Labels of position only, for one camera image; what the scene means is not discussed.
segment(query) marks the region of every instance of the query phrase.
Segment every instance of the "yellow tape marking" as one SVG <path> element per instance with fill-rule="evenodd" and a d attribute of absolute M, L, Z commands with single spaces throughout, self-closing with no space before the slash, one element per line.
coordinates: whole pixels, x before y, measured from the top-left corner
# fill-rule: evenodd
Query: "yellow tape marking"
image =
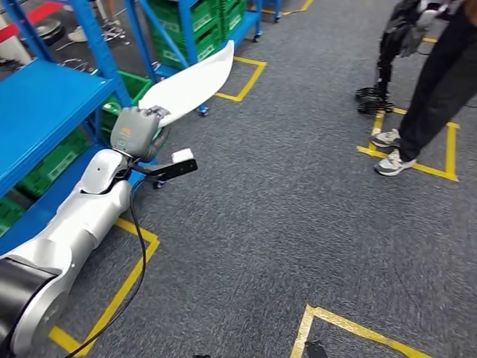
<path fill-rule="evenodd" d="M 80 342 L 58 327 L 53 327 L 50 332 L 50 339 L 68 352 L 72 352 L 81 345 Z"/>
<path fill-rule="evenodd" d="M 373 129 L 371 131 L 372 136 L 375 136 L 377 134 L 380 134 L 381 132 L 381 128 L 383 127 L 383 120 L 384 119 L 385 112 L 383 110 L 379 110 L 376 113 L 374 117 L 374 123 L 373 125 Z M 370 142 L 368 145 L 368 149 L 371 151 L 375 151 L 376 146 Z"/>
<path fill-rule="evenodd" d="M 429 37 L 424 37 L 423 41 L 424 41 L 425 43 L 436 43 L 437 42 L 436 39 L 431 39 Z"/>
<path fill-rule="evenodd" d="M 402 110 L 401 108 L 395 107 L 392 109 L 392 112 L 405 115 L 408 111 Z M 384 119 L 385 112 L 379 111 L 376 114 L 374 119 L 374 124 L 373 125 L 373 129 L 371 135 L 376 135 L 381 132 L 381 128 L 383 127 L 383 120 Z M 447 149 L 446 149 L 446 157 L 445 157 L 445 171 L 430 168 L 429 166 L 423 166 L 422 164 L 417 163 L 413 168 L 419 170 L 420 172 L 424 172 L 431 175 L 435 175 L 436 177 L 445 178 L 451 181 L 458 181 L 457 176 L 456 175 L 455 163 L 456 163 L 456 129 L 459 129 L 460 126 L 457 123 L 448 122 L 447 124 L 448 132 L 447 132 Z M 360 153 L 368 154 L 371 157 L 378 157 L 378 158 L 386 158 L 387 154 L 377 151 L 376 146 L 369 143 L 368 148 L 361 147 L 359 145 L 357 146 L 357 149 Z"/>
<path fill-rule="evenodd" d="M 456 175 L 456 140 L 457 137 L 457 130 L 459 129 L 459 125 L 456 123 L 447 124 L 447 145 L 445 147 L 445 171 L 451 176 L 455 177 Z"/>
<path fill-rule="evenodd" d="M 314 0 L 306 0 L 305 1 L 305 4 L 303 4 L 303 7 L 301 7 L 301 9 L 299 10 L 291 10 L 291 11 L 281 11 L 280 13 L 282 16 L 287 16 L 287 15 L 290 15 L 291 13 L 303 13 L 304 11 L 308 10 L 308 8 L 313 3 Z M 252 5 L 251 7 L 251 11 L 256 11 L 257 8 L 254 5 Z M 275 11 L 274 10 L 269 10 L 269 9 L 262 9 L 263 13 L 267 13 L 269 15 L 275 15 Z"/>
<path fill-rule="evenodd" d="M 368 155 L 370 155 L 371 157 L 377 157 L 377 158 L 384 159 L 384 158 L 388 156 L 386 153 L 382 153 L 380 151 L 373 151 L 373 150 L 370 150 L 369 148 L 361 147 L 359 145 L 358 145 L 356 148 L 360 153 L 368 154 Z M 430 168 L 429 166 L 423 166 L 423 165 L 419 164 L 419 163 L 415 164 L 412 168 L 419 170 L 420 172 L 424 172 L 424 173 L 431 174 L 431 175 L 435 175 L 436 177 L 445 178 L 445 179 L 448 179 L 448 180 L 451 180 L 451 181 L 458 181 L 457 177 L 455 176 L 455 175 L 450 175 L 448 172 L 443 172 L 443 171 L 439 170 L 439 169 Z"/>
<path fill-rule="evenodd" d="M 297 333 L 295 343 L 291 349 L 290 358 L 301 358 L 301 356 L 303 355 L 305 342 L 308 339 L 308 334 L 310 332 L 314 317 L 315 310 L 309 305 L 306 305 L 306 307 L 305 307 L 305 313 L 303 313 L 303 316 L 301 318 L 301 323 L 298 328 L 298 333 Z"/>
<path fill-rule="evenodd" d="M 402 115 L 405 115 L 408 111 L 407 110 L 402 110 L 401 108 L 397 108 L 397 107 L 394 107 L 392 108 L 392 112 L 394 113 L 398 113 L 398 114 L 402 114 Z"/>
<path fill-rule="evenodd" d="M 304 343 L 308 338 L 308 334 L 309 334 L 311 328 L 310 321 L 312 321 L 314 317 L 320 318 L 324 321 L 327 321 L 328 323 L 334 324 L 335 326 L 347 330 L 348 332 L 351 332 L 357 336 L 369 339 L 382 345 L 386 345 L 391 349 L 401 352 L 406 357 L 431 358 L 431 356 L 428 356 L 426 354 L 421 353 L 414 348 L 403 345 L 402 343 L 394 341 L 392 339 L 386 338 L 384 336 L 382 336 L 381 334 L 376 333 L 374 331 L 349 321 L 346 318 L 340 317 L 339 315 L 335 315 L 334 313 L 331 313 L 319 307 L 312 308 L 309 305 L 306 305 L 305 309 L 303 318 L 301 320 L 301 324 L 303 324 L 303 326 L 302 327 L 300 324 L 300 328 L 298 329 L 298 335 L 291 351 L 291 354 L 290 355 L 291 358 L 301 358 L 305 348 Z"/>
<path fill-rule="evenodd" d="M 306 11 L 308 10 L 308 8 L 312 4 L 314 0 L 306 0 L 306 2 L 305 3 L 305 5 L 303 5 L 303 7 L 301 8 L 301 11 Z"/>
<path fill-rule="evenodd" d="M 129 233 L 132 233 L 134 235 L 137 236 L 137 231 L 136 230 L 136 226 L 131 222 L 128 222 L 125 219 L 118 219 L 116 225 L 121 227 L 123 230 L 126 230 Z M 152 254 L 158 249 L 160 245 L 160 241 L 157 235 L 151 233 L 149 231 L 140 228 L 140 232 L 144 238 L 144 240 L 149 243 L 147 249 L 146 250 L 146 262 L 148 263 Z M 121 288 L 114 296 L 112 301 L 106 307 L 106 309 L 103 313 L 101 317 L 93 327 L 93 329 L 88 335 L 88 337 L 85 340 L 86 342 L 88 339 L 94 336 L 100 330 L 103 329 L 105 325 L 107 324 L 114 313 L 126 298 L 126 296 L 131 291 L 132 286 L 139 278 L 141 270 L 143 269 L 143 258 L 141 257 L 139 261 L 134 266 L 134 268 L 131 271 L 131 274 L 122 285 Z M 50 338 L 62 347 L 63 349 L 72 352 L 80 345 L 81 343 L 77 342 L 75 339 L 71 337 L 69 334 L 66 333 L 63 330 L 61 330 L 59 327 L 54 327 L 51 332 L 50 332 Z M 88 354 L 89 351 L 93 348 L 96 340 L 91 342 L 91 344 L 87 346 L 86 348 L 82 350 L 81 352 L 75 355 L 75 357 L 84 357 Z"/>
<path fill-rule="evenodd" d="M 255 71 L 254 71 L 251 77 L 248 79 L 248 81 L 245 84 L 245 86 L 241 89 L 238 95 L 227 95 L 226 93 L 217 92 L 215 94 L 216 96 L 220 97 L 220 98 L 223 98 L 223 99 L 228 99 L 229 101 L 242 102 L 248 92 L 251 90 L 251 88 L 255 84 L 255 82 L 257 82 L 257 80 L 265 69 L 265 66 L 266 66 L 266 62 L 251 60 L 250 58 L 235 56 L 233 59 L 237 62 L 242 62 L 242 63 L 248 64 L 248 65 L 256 66 Z"/>

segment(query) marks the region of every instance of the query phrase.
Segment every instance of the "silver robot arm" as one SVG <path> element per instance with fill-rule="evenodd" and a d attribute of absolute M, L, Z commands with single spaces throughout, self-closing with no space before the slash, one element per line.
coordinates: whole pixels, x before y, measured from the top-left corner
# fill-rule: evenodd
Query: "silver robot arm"
<path fill-rule="evenodd" d="M 166 180 L 197 169 L 189 150 L 171 166 L 136 165 L 165 140 L 168 128 L 155 133 L 167 113 L 125 108 L 112 132 L 112 149 L 97 153 L 45 230 L 0 257 L 0 358 L 26 354 L 48 337 L 88 257 L 131 204 L 131 170 Z"/>

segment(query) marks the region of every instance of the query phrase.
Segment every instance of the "white shoe sole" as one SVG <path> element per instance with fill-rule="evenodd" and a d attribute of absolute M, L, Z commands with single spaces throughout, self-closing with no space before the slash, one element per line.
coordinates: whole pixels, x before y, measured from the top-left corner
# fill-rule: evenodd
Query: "white shoe sole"
<path fill-rule="evenodd" d="M 393 144 L 383 144 L 379 142 L 374 142 L 373 140 L 371 141 L 372 144 L 377 146 L 377 148 L 399 148 L 399 144 L 393 143 Z"/>
<path fill-rule="evenodd" d="M 396 176 L 396 175 L 398 175 L 398 174 L 401 173 L 401 172 L 402 172 L 402 171 L 403 171 L 403 170 L 411 169 L 411 168 L 412 168 L 413 166 L 416 165 L 416 163 L 417 163 L 417 161 L 416 161 L 415 159 L 414 159 L 414 160 L 411 160 L 411 161 L 410 161 L 410 162 L 408 162 L 408 163 L 406 163 L 406 164 L 405 164 L 405 165 L 404 165 L 404 166 L 402 166 L 401 168 L 399 168 L 399 169 L 396 170 L 395 172 L 389 172 L 389 173 L 380 172 L 380 171 L 378 170 L 377 166 L 375 166 L 375 167 L 374 167 L 374 170 L 375 170 L 375 171 L 377 171 L 378 174 L 380 174 L 380 175 L 384 175 L 385 177 L 395 177 L 395 176 Z"/>

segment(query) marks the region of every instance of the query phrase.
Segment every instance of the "green crate label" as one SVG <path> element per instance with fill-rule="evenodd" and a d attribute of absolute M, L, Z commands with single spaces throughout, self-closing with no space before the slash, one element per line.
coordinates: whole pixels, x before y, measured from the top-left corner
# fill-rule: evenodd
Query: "green crate label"
<path fill-rule="evenodd" d="M 210 13 L 204 15 L 202 19 L 198 19 L 193 23 L 192 28 L 194 32 L 200 30 L 201 27 L 207 25 L 208 22 L 212 20 L 212 16 Z"/>
<path fill-rule="evenodd" d="M 232 31 L 242 21 L 242 15 L 237 15 L 229 23 L 229 30 Z"/>
<path fill-rule="evenodd" d="M 165 58 L 168 58 L 172 61 L 179 62 L 179 59 L 176 56 L 176 54 L 168 51 L 168 50 L 164 50 L 162 52 L 162 56 Z"/>
<path fill-rule="evenodd" d="M 0 225 L 0 237 L 2 237 L 5 233 L 10 229 L 9 226 Z"/>
<path fill-rule="evenodd" d="M 160 20 L 162 26 L 166 30 L 172 31 L 172 32 L 180 32 L 180 26 L 179 24 L 176 24 L 174 22 L 168 22 L 164 20 Z"/>
<path fill-rule="evenodd" d="M 200 54 L 198 54 L 198 59 L 198 61 L 202 61 L 204 60 L 205 58 L 207 58 L 208 56 L 209 56 L 210 54 L 211 54 L 212 52 L 214 52 L 214 50 L 215 50 L 215 46 L 214 45 L 209 45 L 208 46 L 205 50 L 201 52 Z"/>
<path fill-rule="evenodd" d="M 103 108 L 106 110 L 121 110 L 121 106 L 119 104 L 114 102 L 105 103 Z"/>
<path fill-rule="evenodd" d="M 62 160 L 60 164 L 58 164 L 56 168 L 51 170 L 48 178 L 51 181 L 55 181 L 57 177 L 59 177 L 61 173 L 64 172 L 69 164 L 71 164 L 73 160 L 76 159 L 78 154 L 70 151 L 65 159 Z"/>

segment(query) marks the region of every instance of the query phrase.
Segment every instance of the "floor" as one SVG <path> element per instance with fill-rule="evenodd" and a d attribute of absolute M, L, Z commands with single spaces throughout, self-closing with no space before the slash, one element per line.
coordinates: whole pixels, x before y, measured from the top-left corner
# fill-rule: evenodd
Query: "floor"
<path fill-rule="evenodd" d="M 371 83 L 394 3 L 315 0 L 279 24 L 265 14 L 260 41 L 237 53 L 266 62 L 250 93 L 212 98 L 208 117 L 174 125 L 162 153 L 165 162 L 189 147 L 199 170 L 138 193 L 141 226 L 160 245 L 138 295 L 88 357 L 474 356 L 475 110 L 454 119 L 458 181 L 414 169 L 383 178 L 373 171 L 377 158 L 357 150 L 375 123 L 356 112 L 353 92 Z M 132 46 L 113 51 L 140 74 Z M 57 55 L 86 56 L 69 48 Z M 409 104 L 423 61 L 396 61 L 397 107 Z M 252 72 L 236 63 L 223 92 L 237 93 Z M 448 145 L 442 132 L 420 163 L 444 170 Z M 134 235 L 115 227 L 78 279 L 57 342 L 29 357 L 63 357 L 60 345 L 82 342 L 140 256 Z M 322 348 L 306 353 L 305 341 Z"/>

